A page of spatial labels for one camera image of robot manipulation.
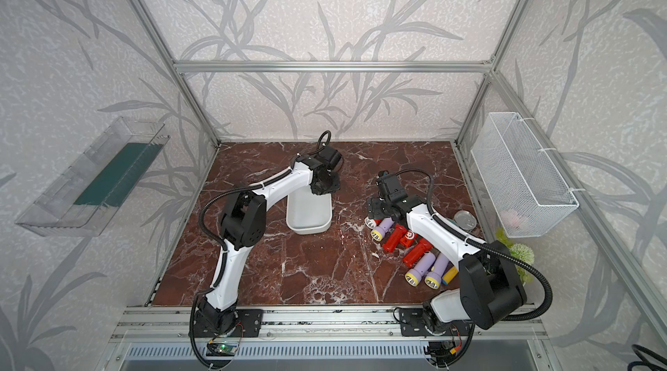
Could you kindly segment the red flashlight long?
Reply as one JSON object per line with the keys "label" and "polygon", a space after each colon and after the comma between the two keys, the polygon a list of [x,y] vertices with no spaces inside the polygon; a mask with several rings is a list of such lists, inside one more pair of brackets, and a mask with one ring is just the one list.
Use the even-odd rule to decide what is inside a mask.
{"label": "red flashlight long", "polygon": [[396,247],[398,246],[401,239],[408,233],[408,229],[403,225],[396,223],[394,225],[394,230],[392,231],[389,238],[385,241],[382,248],[386,253],[393,253]]}

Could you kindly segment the white plastic storage box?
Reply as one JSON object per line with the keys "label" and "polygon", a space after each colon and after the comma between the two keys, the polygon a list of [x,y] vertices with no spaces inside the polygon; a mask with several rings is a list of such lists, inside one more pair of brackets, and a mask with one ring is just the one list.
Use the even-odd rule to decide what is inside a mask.
{"label": "white plastic storage box", "polygon": [[314,195],[309,186],[288,195],[286,223],[297,235],[327,231],[333,219],[333,199],[329,194]]}

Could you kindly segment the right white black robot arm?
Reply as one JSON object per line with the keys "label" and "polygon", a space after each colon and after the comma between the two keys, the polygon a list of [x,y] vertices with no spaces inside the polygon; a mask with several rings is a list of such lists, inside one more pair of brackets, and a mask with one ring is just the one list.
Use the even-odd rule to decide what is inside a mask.
{"label": "right white black robot arm", "polygon": [[[379,195],[368,200],[368,215],[373,219],[390,217],[403,223],[430,242],[458,270],[458,289],[442,292],[423,303],[425,327],[434,334],[451,322],[471,322],[478,328],[490,329],[498,322],[529,321],[546,313],[553,302],[552,286],[546,277],[529,263],[512,256],[502,242],[489,244],[441,216],[432,204],[434,179],[426,171],[415,170],[429,180],[427,195],[408,194],[400,175],[409,171],[378,174]],[[515,312],[527,302],[518,269],[533,275],[544,291],[542,303],[523,314]]]}

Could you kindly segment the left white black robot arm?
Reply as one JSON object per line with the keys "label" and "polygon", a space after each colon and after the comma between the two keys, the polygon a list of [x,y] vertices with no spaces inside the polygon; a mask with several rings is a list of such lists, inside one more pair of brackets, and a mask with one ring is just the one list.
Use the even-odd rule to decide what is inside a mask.
{"label": "left white black robot arm", "polygon": [[267,230],[267,212],[287,201],[286,223],[298,235],[320,234],[333,219],[333,193],[340,190],[342,154],[329,143],[330,131],[318,138],[315,150],[298,154],[270,178],[236,187],[213,197],[198,215],[198,226],[220,246],[210,288],[193,301],[192,322],[225,335],[236,326],[241,274],[251,249]]}

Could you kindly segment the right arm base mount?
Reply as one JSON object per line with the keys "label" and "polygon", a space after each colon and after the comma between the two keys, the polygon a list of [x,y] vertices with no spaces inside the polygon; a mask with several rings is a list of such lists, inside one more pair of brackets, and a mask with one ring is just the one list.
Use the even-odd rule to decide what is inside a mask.
{"label": "right arm base mount", "polygon": [[423,308],[395,308],[394,318],[404,337],[463,337],[470,333],[470,323],[438,322],[434,314],[424,313]]}

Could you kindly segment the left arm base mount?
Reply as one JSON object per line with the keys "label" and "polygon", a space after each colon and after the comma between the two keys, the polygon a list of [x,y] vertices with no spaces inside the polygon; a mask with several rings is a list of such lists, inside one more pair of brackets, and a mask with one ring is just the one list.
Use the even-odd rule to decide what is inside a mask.
{"label": "left arm base mount", "polygon": [[241,337],[257,338],[262,328],[263,310],[241,308],[217,312],[196,310],[189,325],[189,336],[194,338]]}

